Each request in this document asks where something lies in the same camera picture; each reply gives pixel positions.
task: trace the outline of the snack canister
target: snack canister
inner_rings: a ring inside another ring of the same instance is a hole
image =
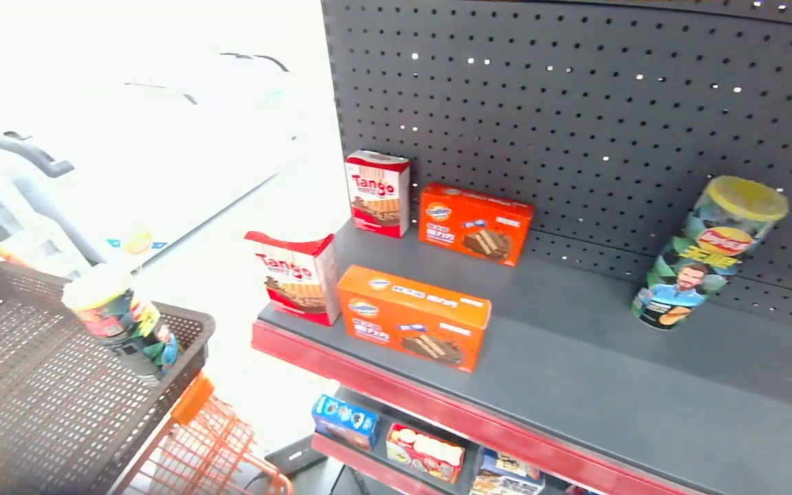
[[[182,349],[157,307],[137,295],[133,285],[128,272],[98,264],[63,286],[62,301],[98,344],[112,351],[142,382],[154,386]]]
[[[673,329],[729,282],[787,212],[787,198],[772,188],[726,175],[713,179],[682,232],[656,258],[632,312],[651,327]]]

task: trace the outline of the red shelf edge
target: red shelf edge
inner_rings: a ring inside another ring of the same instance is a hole
[[[352,391],[412,411],[480,445],[502,450],[541,470],[565,476],[580,485],[596,487],[609,495],[701,495],[694,489],[674,485],[619,461],[568,445],[546,433],[529,430],[474,404],[447,397],[262,320],[252,324],[252,348],[337,380]],[[372,473],[368,475],[378,479]]]
[[[347,464],[353,469],[373,477],[384,485],[403,493],[412,495],[442,495],[442,492],[431,488],[426,483],[414,479],[405,473],[394,470],[387,464],[378,463],[374,459],[365,457],[349,447],[345,447],[320,433],[314,433],[311,440],[311,447],[321,454],[328,455]]]

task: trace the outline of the lay's logo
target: lay's logo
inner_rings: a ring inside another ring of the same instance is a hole
[[[374,304],[371,304],[367,300],[358,300],[357,298],[352,298],[352,300],[350,300],[349,304],[346,306],[350,308],[350,311],[366,318],[374,318],[378,314],[377,306],[374,306]]]
[[[736,256],[744,253],[754,243],[750,234],[734,228],[710,228],[702,232],[695,241],[702,251],[723,256]]]
[[[371,287],[372,291],[384,291],[384,289],[389,286],[390,281],[386,278],[372,278],[368,280],[368,287]]]
[[[450,217],[450,208],[442,203],[430,203],[427,215],[436,222],[444,222]]]

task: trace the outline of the black pegboard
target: black pegboard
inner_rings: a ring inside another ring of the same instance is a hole
[[[620,278],[710,177],[781,188],[790,215],[719,300],[792,322],[792,3],[649,4],[327,0],[344,151],[531,201],[540,234],[625,253]]]

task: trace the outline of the lay's chips can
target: lay's chips can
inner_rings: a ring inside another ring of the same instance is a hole
[[[713,179],[647,273],[632,312],[651,327],[673,329],[729,282],[787,212],[787,198],[772,188],[725,175]]]

